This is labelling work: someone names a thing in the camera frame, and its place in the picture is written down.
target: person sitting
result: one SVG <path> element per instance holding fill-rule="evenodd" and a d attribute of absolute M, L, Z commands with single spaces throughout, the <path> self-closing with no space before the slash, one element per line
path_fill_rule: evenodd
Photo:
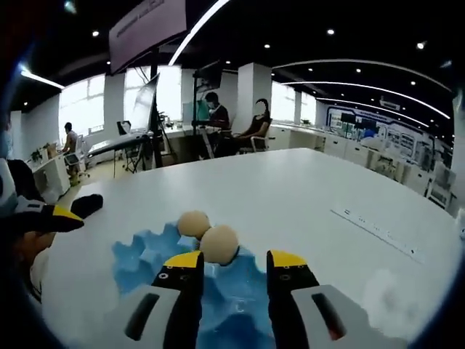
<path fill-rule="evenodd" d="M 259 115 L 254 116 L 250 127 L 245 132 L 234 137 L 225 137 L 215 150 L 216 158 L 235 155 L 241 148 L 252 148 L 252 137 L 265 137 L 267 135 L 271 124 L 268 101 L 261 98 L 255 104 L 264 110 Z"/>
<path fill-rule="evenodd" d="M 230 117 L 227 109 L 219 103 L 218 95 L 215 92 L 209 92 L 205 96 L 205 101 L 210 112 L 209 126 L 229 129 Z"/>
<path fill-rule="evenodd" d="M 78 142 L 78 134 L 73 131 L 73 125 L 70 122 L 65 124 L 66 143 L 63 148 L 63 153 L 75 153 L 76 143 Z"/>

